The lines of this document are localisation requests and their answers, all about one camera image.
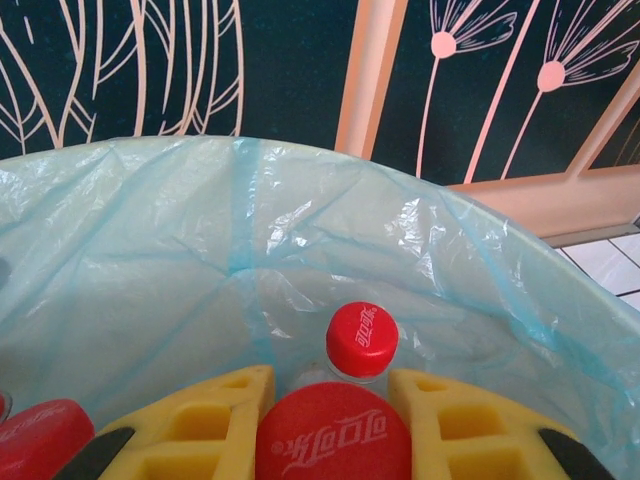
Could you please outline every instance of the bottle neck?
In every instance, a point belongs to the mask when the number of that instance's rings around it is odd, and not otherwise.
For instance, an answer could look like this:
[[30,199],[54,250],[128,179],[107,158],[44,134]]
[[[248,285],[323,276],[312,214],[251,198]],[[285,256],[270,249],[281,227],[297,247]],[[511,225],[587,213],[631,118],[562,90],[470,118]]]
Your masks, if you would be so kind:
[[329,359],[329,357],[327,357],[327,365],[329,366],[329,369],[334,375],[336,375],[337,377],[339,377],[340,379],[346,382],[355,383],[357,385],[368,385],[370,383],[375,382],[380,377],[380,375],[382,375],[382,374],[374,375],[373,377],[352,377],[351,375],[347,375],[346,373],[342,372],[338,367],[336,367],[333,364],[333,362]]

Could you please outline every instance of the red bottle cap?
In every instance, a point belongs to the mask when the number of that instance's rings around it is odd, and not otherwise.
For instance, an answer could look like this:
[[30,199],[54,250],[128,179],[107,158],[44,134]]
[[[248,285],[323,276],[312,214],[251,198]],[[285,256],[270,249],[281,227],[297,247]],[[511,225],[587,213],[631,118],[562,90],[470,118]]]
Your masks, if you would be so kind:
[[264,417],[256,480],[409,480],[411,436],[382,398],[348,383],[287,395]]
[[91,420],[72,400],[51,400],[0,425],[0,480],[50,480],[92,438]]
[[0,423],[4,422],[11,412],[11,395],[0,391]]
[[342,373],[366,378],[381,374],[398,348],[398,327],[383,308],[367,302],[340,308],[327,330],[327,355]]

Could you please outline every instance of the clear plastic bottle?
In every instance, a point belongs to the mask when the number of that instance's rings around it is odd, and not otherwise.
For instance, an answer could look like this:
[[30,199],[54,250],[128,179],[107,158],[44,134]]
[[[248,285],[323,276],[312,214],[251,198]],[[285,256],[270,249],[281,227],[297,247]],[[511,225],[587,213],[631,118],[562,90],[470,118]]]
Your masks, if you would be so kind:
[[398,327],[386,310],[368,302],[349,303],[331,319],[326,355],[307,365],[287,390],[348,382],[386,397],[386,370],[397,348]]

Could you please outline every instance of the plastic trash bag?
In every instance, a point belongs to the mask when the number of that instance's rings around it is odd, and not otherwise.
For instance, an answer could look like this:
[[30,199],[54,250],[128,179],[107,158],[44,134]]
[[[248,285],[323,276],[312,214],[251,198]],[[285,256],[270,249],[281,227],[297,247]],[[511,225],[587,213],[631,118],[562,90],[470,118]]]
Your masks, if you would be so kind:
[[143,138],[0,163],[0,387],[98,427],[256,363],[279,391],[354,300],[397,366],[504,394],[640,478],[640,318],[455,194],[314,148]]

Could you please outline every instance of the wall mural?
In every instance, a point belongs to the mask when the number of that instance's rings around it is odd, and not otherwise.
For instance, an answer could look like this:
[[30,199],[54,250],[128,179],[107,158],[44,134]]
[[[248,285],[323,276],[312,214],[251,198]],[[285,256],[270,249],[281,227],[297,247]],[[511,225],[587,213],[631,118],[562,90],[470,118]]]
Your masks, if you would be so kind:
[[357,1],[258,3],[5,0],[0,158],[131,135],[332,148]]
[[372,160],[440,184],[564,172],[639,24],[638,0],[409,0]]
[[640,165],[640,100],[636,101],[613,132],[590,170],[627,165]]

